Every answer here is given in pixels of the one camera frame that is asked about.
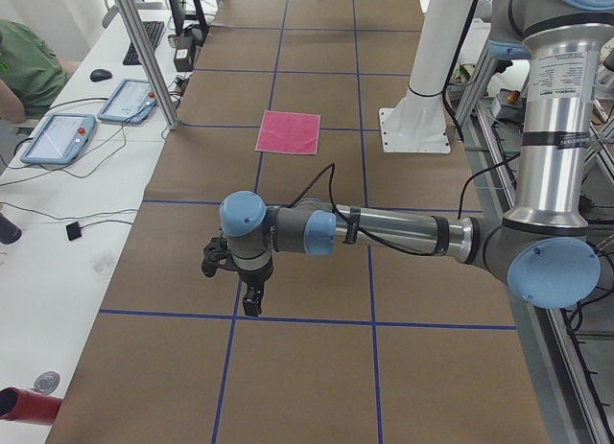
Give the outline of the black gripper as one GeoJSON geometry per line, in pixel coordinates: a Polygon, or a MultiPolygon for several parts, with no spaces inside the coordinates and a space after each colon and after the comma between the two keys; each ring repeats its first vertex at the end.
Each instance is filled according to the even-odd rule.
{"type": "Polygon", "coordinates": [[[238,274],[242,282],[247,285],[246,294],[242,304],[246,316],[260,316],[262,314],[262,300],[264,297],[264,285],[273,273],[273,261],[259,269],[238,268],[238,274]]]}

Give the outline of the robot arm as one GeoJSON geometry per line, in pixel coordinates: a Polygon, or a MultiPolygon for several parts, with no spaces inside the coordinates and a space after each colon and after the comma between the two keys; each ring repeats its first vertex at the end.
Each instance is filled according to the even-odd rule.
{"type": "Polygon", "coordinates": [[[244,311],[257,316],[274,253],[327,256],[342,241],[453,257],[489,271],[539,308],[579,302],[601,277],[579,196],[599,54],[612,36],[613,0],[494,0],[493,54],[530,62],[515,201],[500,222],[394,214],[304,196],[268,206],[242,191],[221,204],[221,234],[204,249],[202,272],[236,272],[247,286],[244,311]]]}

